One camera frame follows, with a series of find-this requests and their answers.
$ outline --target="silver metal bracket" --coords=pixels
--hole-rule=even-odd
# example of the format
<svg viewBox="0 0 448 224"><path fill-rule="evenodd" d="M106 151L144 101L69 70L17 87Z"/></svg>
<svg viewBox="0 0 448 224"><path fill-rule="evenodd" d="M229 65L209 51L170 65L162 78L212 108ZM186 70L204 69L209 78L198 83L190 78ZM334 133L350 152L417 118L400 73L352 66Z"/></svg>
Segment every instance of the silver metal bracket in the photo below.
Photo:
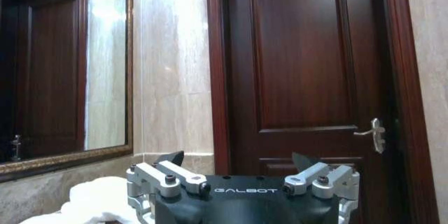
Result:
<svg viewBox="0 0 448 224"><path fill-rule="evenodd" d="M385 128L381 126L381 122L377 118L373 118L370 124L372 124L370 130L365 132L354 132L353 134L356 136L365 136L372 134L374 151L381 154L384 152L384 144L385 144L385 140L382 139Z"/></svg>
<svg viewBox="0 0 448 224"><path fill-rule="evenodd" d="M128 205L134 208L141 223L153 223L156 193L160 192L160 195L165 198L176 197L180 194L180 180L146 163L130 166L126 170L126 178Z"/></svg>
<svg viewBox="0 0 448 224"><path fill-rule="evenodd" d="M202 174L192 173L169 161L158 162L156 168L162 173L173 174L190 194L205 196L210 192L210 185L206 183L206 178Z"/></svg>
<svg viewBox="0 0 448 224"><path fill-rule="evenodd" d="M358 201L358 172L354 172L349 166L341 165L329 172L326 177L313 181L312 193L316 197L329 199L337 195L338 205L338 224L348 224L349 216L357 209Z"/></svg>
<svg viewBox="0 0 448 224"><path fill-rule="evenodd" d="M306 187L312 184L318 176L325 176L329 173L329 167L324 163L317 163L306 170L296 175L285 177L282 191L288 195L302 195L306 193Z"/></svg>

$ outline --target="screw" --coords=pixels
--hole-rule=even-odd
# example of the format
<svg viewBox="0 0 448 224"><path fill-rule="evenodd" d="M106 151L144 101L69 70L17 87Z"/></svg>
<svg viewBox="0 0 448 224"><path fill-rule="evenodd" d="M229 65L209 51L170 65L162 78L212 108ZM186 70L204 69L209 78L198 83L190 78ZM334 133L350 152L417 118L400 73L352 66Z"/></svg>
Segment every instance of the screw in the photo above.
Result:
<svg viewBox="0 0 448 224"><path fill-rule="evenodd" d="M210 185L208 183L201 183L200 186L198 186L198 194L200 196L206 196L208 193L210 192Z"/></svg>
<svg viewBox="0 0 448 224"><path fill-rule="evenodd" d="M174 175L172 175L172 174L166 175L165 176L165 182L166 182L168 185L172 184L172 183L174 183L176 182Z"/></svg>
<svg viewBox="0 0 448 224"><path fill-rule="evenodd" d="M321 185L328 185L328 183L329 183L328 177L326 177L326 176L318 176L318 178L317 178L317 182L318 182Z"/></svg>
<svg viewBox="0 0 448 224"><path fill-rule="evenodd" d="M286 195L292 195L292 193L294 192L289 185L284 185L281 190Z"/></svg>

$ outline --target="door handle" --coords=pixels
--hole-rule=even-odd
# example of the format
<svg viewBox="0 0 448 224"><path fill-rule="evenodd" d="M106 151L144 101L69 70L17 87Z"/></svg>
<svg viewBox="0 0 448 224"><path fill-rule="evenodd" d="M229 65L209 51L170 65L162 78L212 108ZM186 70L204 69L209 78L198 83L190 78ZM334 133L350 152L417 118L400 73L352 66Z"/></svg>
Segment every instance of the door handle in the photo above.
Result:
<svg viewBox="0 0 448 224"><path fill-rule="evenodd" d="M377 118L373 118L370 124L372 124L370 130L364 132L354 132L353 135L365 136L372 134L374 151L381 154L384 152L384 144L385 144L385 140L382 139L382 133L385 132L385 128L381 126L381 122Z"/></svg>

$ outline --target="door panel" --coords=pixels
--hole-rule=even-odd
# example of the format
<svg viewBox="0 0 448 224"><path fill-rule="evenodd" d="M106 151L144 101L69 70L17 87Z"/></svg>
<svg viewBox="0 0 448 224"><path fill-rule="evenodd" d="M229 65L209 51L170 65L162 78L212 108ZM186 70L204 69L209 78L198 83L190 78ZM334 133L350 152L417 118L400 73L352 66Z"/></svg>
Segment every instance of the door panel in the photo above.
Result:
<svg viewBox="0 0 448 224"><path fill-rule="evenodd" d="M33 158L77 151L77 0L20 5L17 132Z"/></svg>
<svg viewBox="0 0 448 224"><path fill-rule="evenodd" d="M232 173L292 174L292 152L350 163L354 223L397 223L384 156L353 136L389 121L372 0L228 0L228 15Z"/></svg>

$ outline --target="gold mirror frame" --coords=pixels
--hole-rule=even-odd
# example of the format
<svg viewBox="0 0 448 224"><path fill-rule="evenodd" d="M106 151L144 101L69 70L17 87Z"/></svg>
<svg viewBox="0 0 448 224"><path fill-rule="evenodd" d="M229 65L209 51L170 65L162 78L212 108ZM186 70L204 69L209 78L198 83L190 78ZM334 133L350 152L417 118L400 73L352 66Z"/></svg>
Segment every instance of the gold mirror frame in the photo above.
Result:
<svg viewBox="0 0 448 224"><path fill-rule="evenodd" d="M14 163L0 164L0 182L29 177L37 174L52 172L58 169L65 169L77 165L93 163L102 161L109 158L125 156L133 153L133 141L132 141L132 25L133 25L133 0L125 0L125 11L126 11L126 21L125 21L125 43L126 43L126 53L125 53L125 75L126 75L126 85L125 85L125 144L120 146L113 146L108 148L101 148L96 150L68 153L64 155L49 156L44 158L34 158L24 160ZM80 24L78 31L80 37L86 38L86 17L88 17L88 0L78 0L78 13L80 13ZM78 43L78 50L86 50L86 40L81 40Z"/></svg>

